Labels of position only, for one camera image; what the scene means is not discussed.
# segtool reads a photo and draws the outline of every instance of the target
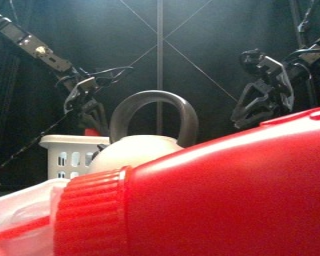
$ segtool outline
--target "white plastic basket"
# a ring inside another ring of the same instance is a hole
[[[44,136],[40,146],[48,149],[48,179],[72,179],[87,174],[99,144],[108,145],[110,138],[72,135]]]

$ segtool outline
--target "dark background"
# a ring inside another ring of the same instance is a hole
[[[107,118],[136,92],[163,89],[192,104],[204,142],[238,132],[231,122],[244,86],[255,78],[239,55],[259,48],[277,60],[299,49],[291,3],[303,16],[310,1],[289,0],[8,0],[0,13],[35,34],[55,53],[88,72],[132,65],[135,71],[100,91]],[[163,25],[163,52],[158,49]],[[320,0],[306,46],[320,38]],[[159,82],[159,54],[163,56]],[[0,164],[64,115],[64,93],[55,74],[0,37]],[[309,108],[298,89],[295,111]],[[132,119],[131,134],[155,134],[156,104]],[[163,134],[178,136],[179,115],[163,106]],[[69,118],[51,134],[83,134]],[[4,185],[29,186],[47,180],[47,150],[37,144],[0,170]]]

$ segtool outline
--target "red plastic container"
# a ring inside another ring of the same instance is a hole
[[[320,108],[76,177],[55,255],[320,256]]]

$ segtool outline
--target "kettlebell handle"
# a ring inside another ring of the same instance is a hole
[[[139,92],[119,104],[111,118],[111,143],[115,143],[127,136],[130,122],[136,111],[144,105],[159,101],[175,105],[180,114],[182,124],[178,145],[190,147],[195,144],[199,127],[196,111],[186,99],[171,92],[160,90]]]

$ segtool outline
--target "white object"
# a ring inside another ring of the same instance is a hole
[[[0,256],[53,255],[51,223],[19,236],[13,235],[13,230],[33,220],[49,218],[52,212],[56,212],[56,199],[52,198],[60,196],[68,182],[69,179],[52,179],[0,197],[0,234],[1,237],[7,237],[3,232],[9,231],[12,234],[12,237],[0,239]]]
[[[136,167],[182,149],[171,137],[127,136],[100,152],[89,166],[89,173],[119,169],[127,165]]]
[[[48,149],[48,179],[75,178],[87,174],[99,144],[110,144],[108,137],[47,135],[40,146]]]

